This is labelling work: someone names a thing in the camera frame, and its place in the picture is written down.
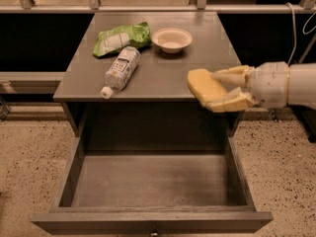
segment gray tabletop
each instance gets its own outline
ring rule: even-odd
[[[193,43],[178,54],[167,54],[152,44],[142,49],[140,61],[127,86],[111,99],[100,91],[104,75],[115,55],[92,54],[98,33],[120,25],[146,21],[151,34],[174,27],[190,32]],[[240,61],[216,13],[196,12],[105,12],[96,13],[54,95],[56,102],[102,101],[194,101],[187,86],[188,72],[210,71],[240,65]]]

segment metal leg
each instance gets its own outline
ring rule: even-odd
[[[11,112],[9,106],[4,101],[4,99],[0,96],[0,120],[4,120],[7,118],[8,114]]]

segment robotic hand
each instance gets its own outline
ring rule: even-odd
[[[188,86],[200,103],[215,113],[245,111],[251,107],[306,106],[316,110],[316,64],[268,62],[211,73],[191,70]],[[224,85],[236,88],[228,92]]]

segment speckled floor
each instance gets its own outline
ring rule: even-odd
[[[256,208],[274,221],[253,235],[211,236],[316,236],[316,144],[291,109],[276,114],[245,113],[234,136]],[[0,122],[1,237],[49,236],[30,218],[48,211],[72,138],[60,107],[14,109]]]

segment bowl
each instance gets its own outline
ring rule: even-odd
[[[152,41],[168,53],[180,52],[192,43],[192,35],[178,28],[164,28],[155,32]]]

